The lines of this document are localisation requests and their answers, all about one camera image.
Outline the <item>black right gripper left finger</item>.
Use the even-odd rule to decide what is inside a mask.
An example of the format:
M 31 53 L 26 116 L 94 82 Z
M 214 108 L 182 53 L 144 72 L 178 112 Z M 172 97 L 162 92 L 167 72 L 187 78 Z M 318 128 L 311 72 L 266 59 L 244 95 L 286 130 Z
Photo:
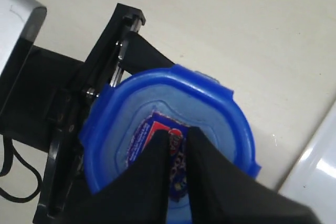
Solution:
M 165 223 L 169 134 L 157 131 L 136 161 L 102 191 L 64 213 L 63 223 Z

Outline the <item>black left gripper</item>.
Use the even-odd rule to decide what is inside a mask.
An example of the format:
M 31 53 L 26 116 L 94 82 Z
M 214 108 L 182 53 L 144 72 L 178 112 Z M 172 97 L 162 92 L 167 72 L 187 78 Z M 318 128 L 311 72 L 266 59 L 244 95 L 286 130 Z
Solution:
M 38 197 L 33 223 L 52 223 L 73 185 L 87 189 L 78 132 L 103 86 L 119 74 L 124 39 L 145 24 L 140 9 L 118 4 L 86 61 L 34 46 L 1 111 L 4 162 L 1 175 L 18 159 L 37 178 L 31 196 L 1 191 L 15 203 Z

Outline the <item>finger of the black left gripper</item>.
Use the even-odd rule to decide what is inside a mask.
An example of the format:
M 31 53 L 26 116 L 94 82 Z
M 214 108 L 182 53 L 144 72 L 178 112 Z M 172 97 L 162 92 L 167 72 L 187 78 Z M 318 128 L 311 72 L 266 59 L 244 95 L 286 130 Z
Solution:
M 174 65 L 174 62 L 136 32 L 127 33 L 123 46 L 125 46 L 122 53 L 123 58 L 119 66 L 129 74 L 157 68 L 170 68 Z

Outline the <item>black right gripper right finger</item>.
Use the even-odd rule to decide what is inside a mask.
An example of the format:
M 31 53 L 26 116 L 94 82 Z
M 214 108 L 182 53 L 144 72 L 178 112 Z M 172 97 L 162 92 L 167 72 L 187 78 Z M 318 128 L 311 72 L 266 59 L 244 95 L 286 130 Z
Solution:
M 186 173 L 193 223 L 319 223 L 229 162 L 197 127 L 186 138 Z

